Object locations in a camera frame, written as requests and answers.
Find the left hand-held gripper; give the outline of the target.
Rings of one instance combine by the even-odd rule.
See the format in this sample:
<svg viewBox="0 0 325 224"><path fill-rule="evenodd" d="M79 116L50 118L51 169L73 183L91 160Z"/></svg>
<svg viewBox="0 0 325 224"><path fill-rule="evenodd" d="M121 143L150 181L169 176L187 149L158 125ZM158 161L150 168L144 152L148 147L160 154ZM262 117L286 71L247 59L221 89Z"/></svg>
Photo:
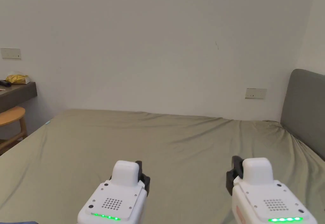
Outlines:
<svg viewBox="0 0 325 224"><path fill-rule="evenodd" d="M78 224L142 224L150 177L142 161L116 162L109 180L101 183L82 207Z"/></svg>

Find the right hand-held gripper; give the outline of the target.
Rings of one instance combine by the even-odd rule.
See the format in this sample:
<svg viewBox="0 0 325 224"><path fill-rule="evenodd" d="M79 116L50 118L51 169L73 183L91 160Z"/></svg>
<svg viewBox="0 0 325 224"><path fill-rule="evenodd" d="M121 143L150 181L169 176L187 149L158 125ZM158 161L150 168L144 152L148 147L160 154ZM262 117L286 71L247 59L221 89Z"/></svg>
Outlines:
<svg viewBox="0 0 325 224"><path fill-rule="evenodd" d="M316 224L309 210L290 189L273 177L267 158L232 156L226 189L238 224Z"/></svg>

